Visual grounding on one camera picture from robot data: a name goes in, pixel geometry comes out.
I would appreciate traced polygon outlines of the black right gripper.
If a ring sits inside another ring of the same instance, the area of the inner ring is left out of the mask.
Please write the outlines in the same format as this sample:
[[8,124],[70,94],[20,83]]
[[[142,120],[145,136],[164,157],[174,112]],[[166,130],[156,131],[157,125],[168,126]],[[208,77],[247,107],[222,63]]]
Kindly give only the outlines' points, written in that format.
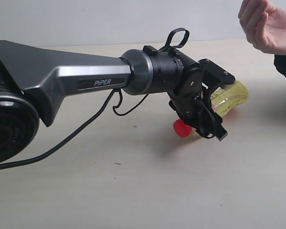
[[218,88],[226,88],[235,77],[209,59],[201,59],[186,67],[180,84],[169,92],[169,105],[178,117],[203,138],[216,137],[219,141],[227,136],[222,118],[211,105],[211,94]]

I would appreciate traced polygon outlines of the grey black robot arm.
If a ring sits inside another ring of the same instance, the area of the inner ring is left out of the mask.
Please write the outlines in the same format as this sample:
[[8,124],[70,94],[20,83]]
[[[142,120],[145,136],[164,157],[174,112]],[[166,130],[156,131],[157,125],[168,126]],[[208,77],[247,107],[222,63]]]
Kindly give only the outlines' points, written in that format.
[[235,82],[208,59],[195,61],[181,46],[146,45],[121,57],[63,52],[0,41],[0,169],[31,164],[9,159],[35,137],[39,123],[52,125],[64,98],[110,90],[129,95],[167,93],[179,118],[204,138],[223,140],[227,131],[211,106],[211,94]]

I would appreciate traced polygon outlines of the person's open bare hand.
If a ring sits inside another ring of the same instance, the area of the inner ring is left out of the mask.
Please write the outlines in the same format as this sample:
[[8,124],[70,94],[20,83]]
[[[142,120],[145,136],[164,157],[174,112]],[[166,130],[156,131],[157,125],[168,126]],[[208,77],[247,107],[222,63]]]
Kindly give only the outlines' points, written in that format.
[[269,0],[243,0],[237,17],[246,40],[255,49],[286,55],[286,10]]

